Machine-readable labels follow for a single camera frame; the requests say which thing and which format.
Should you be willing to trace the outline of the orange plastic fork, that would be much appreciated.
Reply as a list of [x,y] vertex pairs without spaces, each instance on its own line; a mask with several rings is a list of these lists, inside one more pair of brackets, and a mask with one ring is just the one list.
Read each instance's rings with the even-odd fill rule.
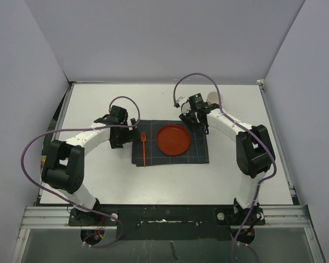
[[141,133],[141,141],[143,146],[143,166],[146,167],[146,132]]

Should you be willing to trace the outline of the pink white mug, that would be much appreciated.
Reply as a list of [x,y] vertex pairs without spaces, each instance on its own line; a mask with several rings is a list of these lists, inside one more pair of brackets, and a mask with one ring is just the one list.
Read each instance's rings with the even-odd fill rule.
[[221,93],[210,92],[206,97],[206,102],[209,105],[211,105],[211,104],[221,105],[223,102],[223,97],[222,97]]

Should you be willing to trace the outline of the orange round plate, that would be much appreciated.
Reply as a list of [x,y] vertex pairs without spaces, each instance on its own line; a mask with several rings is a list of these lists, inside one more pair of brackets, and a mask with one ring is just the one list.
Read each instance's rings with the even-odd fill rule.
[[189,149],[191,136],[181,125],[169,124],[156,134],[157,147],[168,156],[178,156]]

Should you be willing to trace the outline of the dark checked cloth placemat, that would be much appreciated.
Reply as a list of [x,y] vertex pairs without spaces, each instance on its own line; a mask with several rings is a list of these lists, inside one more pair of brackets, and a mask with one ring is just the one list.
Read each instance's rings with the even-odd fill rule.
[[[191,144],[188,150],[178,156],[164,154],[156,145],[156,134],[160,128],[169,124],[183,126],[191,136]],[[165,164],[206,164],[209,163],[208,145],[206,134],[196,130],[200,150],[200,161],[197,161],[193,132],[182,121],[170,120],[145,120],[142,119],[138,125],[139,133],[146,132],[146,166]]]

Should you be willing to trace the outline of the blue plastic knife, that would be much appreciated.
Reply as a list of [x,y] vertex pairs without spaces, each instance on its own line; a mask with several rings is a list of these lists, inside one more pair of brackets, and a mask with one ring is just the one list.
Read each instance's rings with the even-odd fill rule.
[[197,161],[200,161],[200,150],[199,150],[199,145],[198,145],[198,135],[197,132],[193,132],[193,137],[194,137],[194,142],[195,142],[195,150],[196,150],[196,155],[197,155]]

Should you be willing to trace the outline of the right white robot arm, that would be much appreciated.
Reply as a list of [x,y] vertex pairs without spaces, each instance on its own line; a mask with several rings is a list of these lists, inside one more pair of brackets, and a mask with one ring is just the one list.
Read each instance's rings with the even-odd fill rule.
[[190,129],[215,128],[229,137],[236,146],[236,163],[242,173],[233,217],[239,224],[246,224],[253,217],[252,206],[258,202],[259,188],[271,166],[276,172],[275,154],[268,130],[263,125],[253,126],[234,118],[217,105],[201,109],[188,109],[179,118]]

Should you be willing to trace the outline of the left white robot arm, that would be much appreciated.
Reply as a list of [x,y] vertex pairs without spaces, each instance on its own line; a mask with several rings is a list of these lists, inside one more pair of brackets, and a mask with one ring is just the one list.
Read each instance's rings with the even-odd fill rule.
[[97,118],[90,129],[65,141],[53,140],[47,152],[42,181],[58,190],[73,206],[82,211],[81,219],[88,225],[99,222],[99,201],[84,186],[85,156],[104,142],[112,149],[138,137],[138,119],[129,119],[125,108],[113,105],[109,113]]

